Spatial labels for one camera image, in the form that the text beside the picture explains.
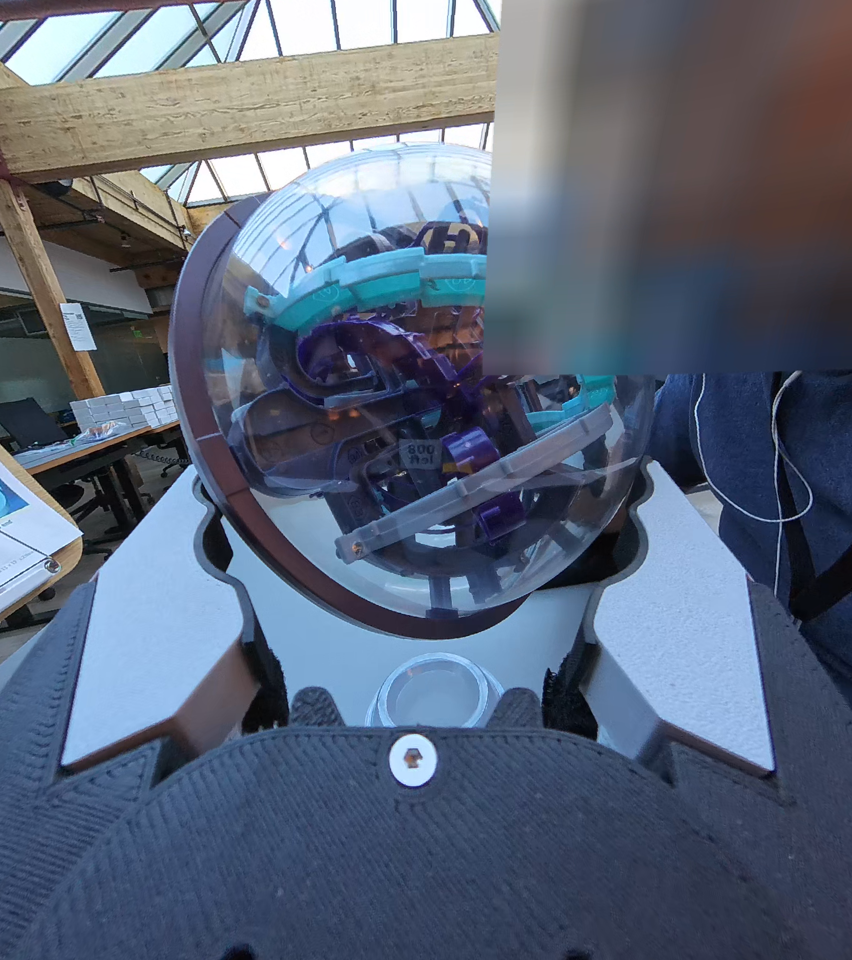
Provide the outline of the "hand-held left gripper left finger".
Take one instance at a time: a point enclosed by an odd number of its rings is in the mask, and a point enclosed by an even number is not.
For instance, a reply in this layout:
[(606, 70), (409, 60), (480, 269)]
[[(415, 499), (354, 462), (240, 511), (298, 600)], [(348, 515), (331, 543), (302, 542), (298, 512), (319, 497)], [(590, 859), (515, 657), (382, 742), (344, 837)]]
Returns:
[(208, 559), (214, 505), (188, 467), (98, 571), (62, 752), (70, 771), (155, 738), (189, 758), (240, 726), (258, 689), (242, 651), (257, 621)]

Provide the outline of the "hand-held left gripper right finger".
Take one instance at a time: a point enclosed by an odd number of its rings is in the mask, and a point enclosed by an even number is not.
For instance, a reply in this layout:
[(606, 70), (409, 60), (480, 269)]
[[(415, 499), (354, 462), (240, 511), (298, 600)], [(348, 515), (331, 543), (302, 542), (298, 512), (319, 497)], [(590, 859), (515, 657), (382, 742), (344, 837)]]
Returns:
[(580, 690), (601, 745), (650, 762), (667, 740), (756, 776), (774, 769), (746, 574), (656, 462), (630, 509), (639, 554), (590, 603)]

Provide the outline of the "clear maze ball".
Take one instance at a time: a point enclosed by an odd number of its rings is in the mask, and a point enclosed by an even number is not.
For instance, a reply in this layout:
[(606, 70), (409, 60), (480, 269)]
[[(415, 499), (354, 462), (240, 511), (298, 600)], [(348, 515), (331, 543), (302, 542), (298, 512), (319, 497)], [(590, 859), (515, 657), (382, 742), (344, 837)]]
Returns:
[(494, 374), (492, 156), (342, 155), (197, 238), (171, 310), (192, 461), (246, 544), (341, 617), (417, 640), (500, 623), (630, 493), (648, 376)]

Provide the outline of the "clear plastic ball stand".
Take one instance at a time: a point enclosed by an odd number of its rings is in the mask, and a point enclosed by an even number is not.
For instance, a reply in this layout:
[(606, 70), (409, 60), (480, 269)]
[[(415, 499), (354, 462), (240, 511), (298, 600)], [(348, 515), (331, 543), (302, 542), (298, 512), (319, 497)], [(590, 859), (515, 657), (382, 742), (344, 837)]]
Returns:
[(457, 654), (423, 654), (401, 664), (371, 702), (368, 727), (482, 728), (504, 695), (486, 670)]

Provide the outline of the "wooden desk with black legs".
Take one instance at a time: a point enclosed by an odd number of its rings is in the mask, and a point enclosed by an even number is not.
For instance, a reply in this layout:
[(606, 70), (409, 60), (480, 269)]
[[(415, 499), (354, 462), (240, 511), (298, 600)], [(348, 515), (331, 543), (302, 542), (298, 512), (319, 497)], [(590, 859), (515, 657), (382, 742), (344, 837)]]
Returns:
[(96, 442), (67, 445), (57, 451), (51, 446), (37, 450), (35, 462), (17, 464), (53, 492), (60, 486), (79, 480), (94, 480), (101, 493), (100, 502), (113, 515), (114, 526), (104, 536), (84, 539), (85, 555), (109, 555), (146, 515), (144, 500), (134, 482), (127, 458), (144, 455), (151, 447), (174, 448), (177, 457), (155, 460), (171, 468), (190, 464), (179, 421), (158, 427), (146, 426), (107, 437)]

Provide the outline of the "stack of white boxes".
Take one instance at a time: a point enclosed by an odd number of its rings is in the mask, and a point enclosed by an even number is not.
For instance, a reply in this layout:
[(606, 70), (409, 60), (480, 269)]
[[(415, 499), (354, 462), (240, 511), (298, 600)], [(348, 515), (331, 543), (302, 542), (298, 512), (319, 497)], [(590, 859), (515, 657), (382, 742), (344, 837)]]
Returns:
[(160, 427), (177, 422), (179, 414), (170, 385), (111, 393), (71, 402), (72, 414), (82, 430), (109, 423), (130, 429)]

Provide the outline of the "person's blue hoodie torso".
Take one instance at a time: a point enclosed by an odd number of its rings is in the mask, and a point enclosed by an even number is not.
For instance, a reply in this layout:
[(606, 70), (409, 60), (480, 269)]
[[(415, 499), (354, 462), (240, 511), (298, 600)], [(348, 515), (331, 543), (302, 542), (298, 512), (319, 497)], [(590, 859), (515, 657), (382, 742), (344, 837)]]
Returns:
[(649, 454), (723, 500), (720, 537), (852, 707), (852, 370), (670, 375)]

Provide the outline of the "white paper notice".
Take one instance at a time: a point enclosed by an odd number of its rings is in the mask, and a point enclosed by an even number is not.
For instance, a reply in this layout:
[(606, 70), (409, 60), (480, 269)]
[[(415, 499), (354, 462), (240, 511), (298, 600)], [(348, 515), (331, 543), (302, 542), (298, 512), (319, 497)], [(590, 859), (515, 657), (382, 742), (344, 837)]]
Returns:
[(65, 302), (61, 303), (59, 308), (72, 348), (78, 353), (96, 351), (97, 344), (83, 304)]

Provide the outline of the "sloping wooden ceiling beam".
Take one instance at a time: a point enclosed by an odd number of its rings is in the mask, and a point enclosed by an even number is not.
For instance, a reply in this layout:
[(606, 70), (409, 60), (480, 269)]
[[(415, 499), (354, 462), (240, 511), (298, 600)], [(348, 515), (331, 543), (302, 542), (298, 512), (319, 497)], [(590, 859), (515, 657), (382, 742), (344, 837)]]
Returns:
[(20, 163), (17, 135), (41, 148), (56, 133), (52, 121), (26, 113), (29, 96), (45, 92), (0, 61), (0, 174), (24, 188), (43, 238), (120, 266), (182, 257), (190, 243), (183, 234), (188, 215), (141, 173), (81, 175), (62, 158), (45, 172)]

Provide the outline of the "horizontal wooden ceiling beam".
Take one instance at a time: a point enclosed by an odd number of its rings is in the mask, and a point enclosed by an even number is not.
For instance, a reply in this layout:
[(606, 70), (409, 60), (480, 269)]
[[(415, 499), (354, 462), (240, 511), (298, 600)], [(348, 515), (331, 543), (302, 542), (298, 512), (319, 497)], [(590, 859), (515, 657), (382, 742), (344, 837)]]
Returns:
[(496, 32), (0, 89), (0, 150), (39, 182), (490, 122)]

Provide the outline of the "wooden support post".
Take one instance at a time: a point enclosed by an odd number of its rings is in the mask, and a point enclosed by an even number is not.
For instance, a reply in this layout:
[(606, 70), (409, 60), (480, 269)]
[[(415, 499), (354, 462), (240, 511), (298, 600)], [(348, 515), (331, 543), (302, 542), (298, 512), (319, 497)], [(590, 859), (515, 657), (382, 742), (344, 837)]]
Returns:
[(0, 178), (0, 227), (32, 294), (49, 338), (80, 400), (102, 396), (104, 389), (92, 354), (72, 345), (60, 309), (67, 302), (39, 234), (22, 186)]

